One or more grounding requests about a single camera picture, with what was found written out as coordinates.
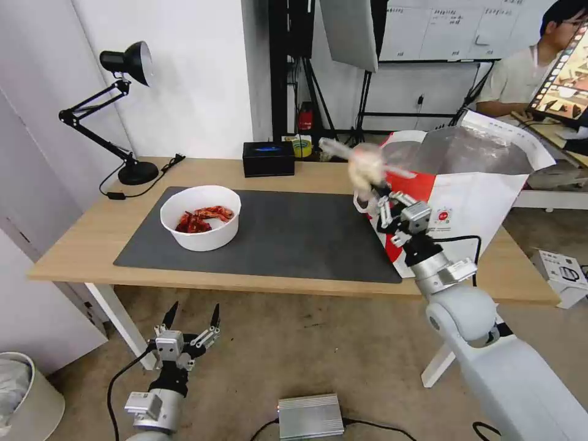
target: lamp arm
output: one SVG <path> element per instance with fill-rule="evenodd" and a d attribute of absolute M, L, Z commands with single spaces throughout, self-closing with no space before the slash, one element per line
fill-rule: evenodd
<path fill-rule="evenodd" d="M 124 80 L 124 79 L 115 81 L 109 87 L 98 92 L 95 95 L 92 95 L 90 98 L 76 104 L 73 107 L 70 107 L 68 109 L 65 109 L 65 110 L 62 110 L 59 112 L 59 119 L 61 120 L 62 123 L 67 124 L 68 126 L 77 130 L 79 133 L 81 133 L 85 137 L 91 139 L 92 141 L 94 141 L 98 145 L 101 145 L 102 147 L 104 147 L 106 150 L 108 150 L 112 154 L 117 155 L 119 158 L 121 158 L 123 161 L 125 161 L 125 163 L 127 165 L 134 164 L 137 162 L 137 160 L 135 158 L 133 158 L 132 152 L 125 152 L 120 147 L 113 144 L 112 142 L 106 141 L 106 139 L 98 136 L 97 134 L 95 134 L 93 131 L 91 131 L 87 127 L 82 126 L 80 121 L 83 118 L 93 114 L 94 112 L 97 112 L 100 109 L 119 100 L 120 98 L 127 96 L 129 93 L 129 85 L 130 85 L 130 82 L 127 80 Z M 84 107 L 86 104 L 92 102 L 93 100 L 110 92 L 113 89 L 118 89 L 120 93 L 117 96 L 114 96 L 111 99 L 109 99 L 101 104 L 93 105 L 93 106 L 89 106 L 89 107 Z"/>

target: white shirt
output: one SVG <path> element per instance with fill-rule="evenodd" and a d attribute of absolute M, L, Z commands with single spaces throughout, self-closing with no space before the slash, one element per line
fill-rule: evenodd
<path fill-rule="evenodd" d="M 503 58 L 494 65 L 477 102 L 530 102 L 556 61 L 557 57 L 548 66 L 538 66 L 536 46 Z"/>

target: plastic bag in trash can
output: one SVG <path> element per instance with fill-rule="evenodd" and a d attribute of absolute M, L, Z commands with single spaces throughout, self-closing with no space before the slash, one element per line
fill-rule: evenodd
<path fill-rule="evenodd" d="M 14 360 L 0 359 L 0 437 L 8 419 L 26 395 L 31 368 Z"/>

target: paper bag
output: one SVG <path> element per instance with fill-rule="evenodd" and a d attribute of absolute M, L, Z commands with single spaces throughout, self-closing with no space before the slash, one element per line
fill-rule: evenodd
<path fill-rule="evenodd" d="M 416 173 L 414 179 L 388 174 L 393 191 L 403 191 L 432 209 L 429 234 L 437 238 L 476 235 L 481 253 L 498 231 L 530 173 L 555 163 L 541 143 L 524 130 L 469 111 L 459 127 L 432 132 L 405 130 L 382 144 L 386 163 Z M 375 199 L 362 208 L 376 229 Z M 404 251 L 391 235 L 377 233 L 401 277 L 414 277 Z M 477 240 L 443 243 L 447 257 L 474 260 Z"/>

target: gray desk mat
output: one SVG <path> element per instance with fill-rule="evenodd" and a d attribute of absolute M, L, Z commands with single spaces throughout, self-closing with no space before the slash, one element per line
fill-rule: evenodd
<path fill-rule="evenodd" d="M 159 209 L 183 187 L 169 187 L 116 258 L 117 266 L 256 276 L 400 283 L 368 220 L 349 195 L 236 191 L 239 231 L 224 247 L 182 248 Z"/>

